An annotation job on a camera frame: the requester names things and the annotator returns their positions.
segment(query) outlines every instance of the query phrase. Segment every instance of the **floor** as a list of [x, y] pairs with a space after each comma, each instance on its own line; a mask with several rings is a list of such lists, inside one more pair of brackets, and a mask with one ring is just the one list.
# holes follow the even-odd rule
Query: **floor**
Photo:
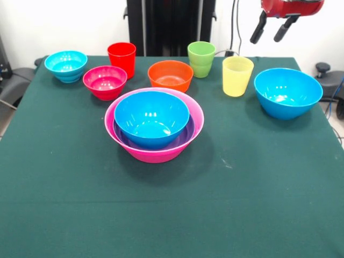
[[[319, 102], [322, 110], [325, 112], [327, 106], [328, 106], [328, 103], [327, 102]], [[337, 116], [336, 116], [336, 113], [335, 113], [335, 110], [337, 108], [337, 104], [336, 103], [332, 103], [332, 112], [331, 112], [331, 116], [329, 117], [328, 121], [329, 121], [329, 124], [338, 132], [339, 134], [339, 138], [338, 139], [339, 141], [342, 142], [342, 147], [344, 149], [344, 120], [340, 121]]]
[[[328, 103], [320, 102], [320, 106], [322, 107], [322, 110], [325, 111], [327, 108]], [[332, 110], [331, 116], [329, 118], [329, 123], [331, 126], [338, 132], [339, 137], [341, 137], [342, 140], [342, 146], [344, 148], [344, 121], [340, 121], [337, 119], [335, 114], [336, 109], [336, 103], [332, 104]], [[3, 104], [0, 103], [0, 140], [2, 136], [5, 134], [5, 131], [9, 124], [11, 123], [11, 120], [13, 116], [15, 115], [15, 111]]]
[[10, 125], [14, 115], [15, 111], [13, 109], [0, 103], [0, 140], [2, 136], [5, 134], [5, 131], [7, 127]]

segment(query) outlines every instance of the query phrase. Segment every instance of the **cup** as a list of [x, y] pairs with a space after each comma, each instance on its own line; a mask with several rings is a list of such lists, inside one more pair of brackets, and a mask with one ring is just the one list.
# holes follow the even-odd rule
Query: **cup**
[[223, 91], [231, 97], [242, 96], [247, 88], [254, 64], [243, 56], [230, 56], [222, 62]]
[[134, 77], [136, 47], [134, 44], [120, 42], [107, 48], [110, 63], [126, 71], [128, 79]]
[[215, 51], [216, 47], [206, 41], [196, 41], [188, 45], [188, 56], [194, 77], [204, 78], [208, 76]]

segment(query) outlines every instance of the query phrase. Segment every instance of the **red cup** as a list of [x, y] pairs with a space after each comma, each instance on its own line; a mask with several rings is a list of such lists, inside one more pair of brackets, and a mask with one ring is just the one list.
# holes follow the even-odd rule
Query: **red cup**
[[136, 47], [134, 44], [120, 42], [107, 48], [112, 66], [117, 66], [126, 71], [128, 79], [134, 77]]

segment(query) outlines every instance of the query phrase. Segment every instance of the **orange bowl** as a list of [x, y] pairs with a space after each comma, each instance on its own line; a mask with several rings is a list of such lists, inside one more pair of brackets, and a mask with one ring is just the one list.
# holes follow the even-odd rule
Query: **orange bowl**
[[181, 61], [165, 60], [148, 69], [152, 87], [163, 87], [186, 92], [194, 75], [192, 68]]

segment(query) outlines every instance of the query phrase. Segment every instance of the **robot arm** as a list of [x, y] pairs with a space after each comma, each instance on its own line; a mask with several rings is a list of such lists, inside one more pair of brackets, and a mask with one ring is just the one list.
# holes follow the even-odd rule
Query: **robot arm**
[[325, 0], [262, 0], [263, 12], [260, 15], [259, 24], [254, 31], [251, 42], [256, 44], [264, 32], [267, 18], [286, 18], [286, 22], [279, 28], [274, 40], [280, 42], [290, 26], [300, 16], [316, 14], [323, 6]]

